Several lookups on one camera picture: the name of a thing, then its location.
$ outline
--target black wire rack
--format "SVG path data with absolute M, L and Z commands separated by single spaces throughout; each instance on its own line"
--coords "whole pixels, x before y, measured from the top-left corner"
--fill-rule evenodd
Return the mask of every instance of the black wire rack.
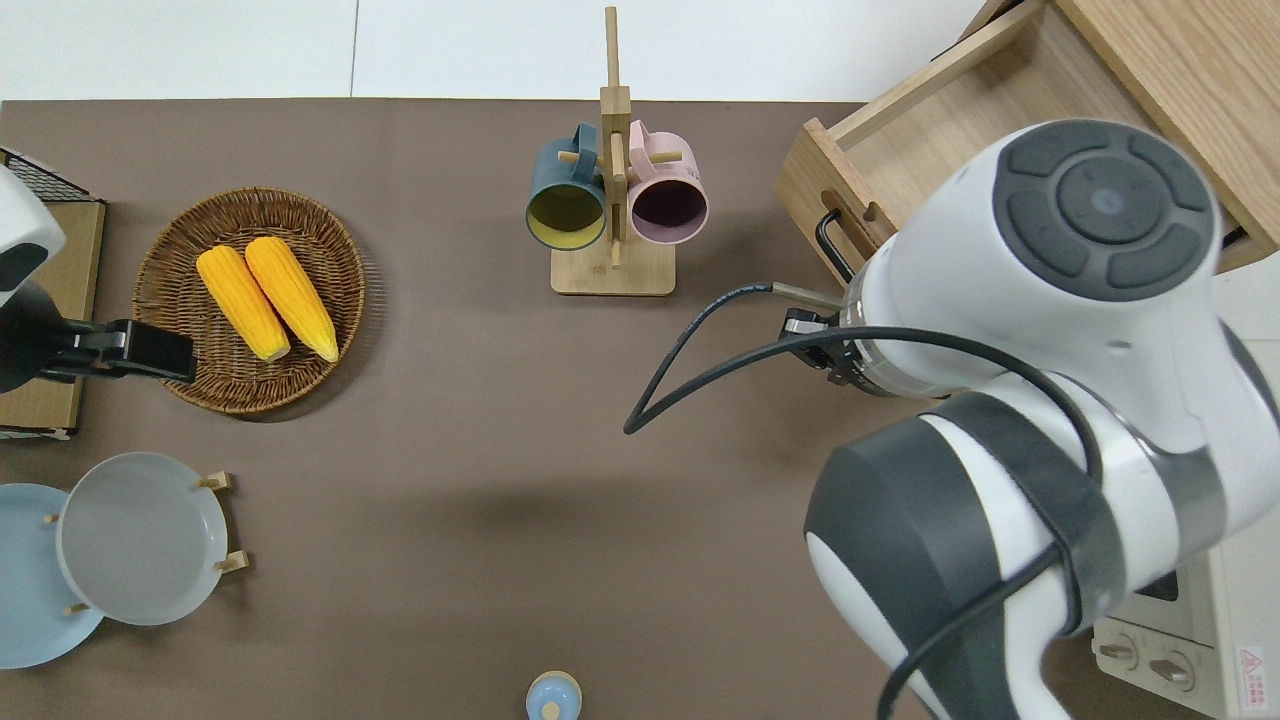
M 44 202 L 101 202 L 90 191 L 19 152 L 0 147 L 0 161 Z

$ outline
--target woven tray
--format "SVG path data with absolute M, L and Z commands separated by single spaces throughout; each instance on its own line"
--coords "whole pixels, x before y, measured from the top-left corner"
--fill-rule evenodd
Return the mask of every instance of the woven tray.
M 196 342 L 196 382 L 166 382 L 169 392 L 216 413 L 274 410 L 315 389 L 337 368 L 293 333 L 289 352 L 264 363 L 218 309 L 196 273 L 196 258 L 215 245 L 243 252 L 256 237 L 284 240 L 315 284 L 347 355 L 365 311 L 365 269 L 342 222 L 319 202 L 289 192 L 247 187 L 210 197 L 178 215 L 156 238 L 133 288 L 133 316 Z

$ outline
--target white plate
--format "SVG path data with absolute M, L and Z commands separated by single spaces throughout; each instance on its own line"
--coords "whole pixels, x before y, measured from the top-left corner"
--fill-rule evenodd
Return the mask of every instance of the white plate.
M 164 455 L 129 452 L 81 478 L 58 523 L 67 583 L 108 618 L 132 625 L 173 623 L 200 607 L 227 557 L 227 520 L 191 468 Z
M 63 511 L 67 493 L 45 486 L 0 486 L 0 670 L 31 667 L 84 642 L 102 621 L 79 602 L 58 571 L 55 525 L 45 515 Z

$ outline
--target black handle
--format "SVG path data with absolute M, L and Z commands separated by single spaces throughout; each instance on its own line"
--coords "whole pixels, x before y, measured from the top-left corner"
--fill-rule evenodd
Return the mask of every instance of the black handle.
M 850 283 L 854 282 L 854 269 L 849 265 L 849 261 L 845 260 L 845 256 L 836 250 L 835 243 L 831 242 L 831 237 L 827 234 L 827 225 L 829 225 L 836 218 L 840 218 L 840 208 L 833 208 L 829 213 L 823 215 L 820 220 L 818 220 L 818 227 L 813 229 L 813 236 L 814 240 L 818 241 L 818 247 L 822 249 L 822 254 L 826 255 L 827 260 L 831 261 L 831 265 L 836 268 L 836 273 L 838 273 L 846 283 Z

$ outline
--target white wall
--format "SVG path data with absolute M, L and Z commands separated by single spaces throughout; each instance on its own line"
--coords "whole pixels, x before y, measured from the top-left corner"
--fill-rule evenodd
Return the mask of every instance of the white wall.
M 603 0 L 0 0 L 0 99 L 579 97 Z M 637 100 L 869 100 L 982 0 L 613 0 Z

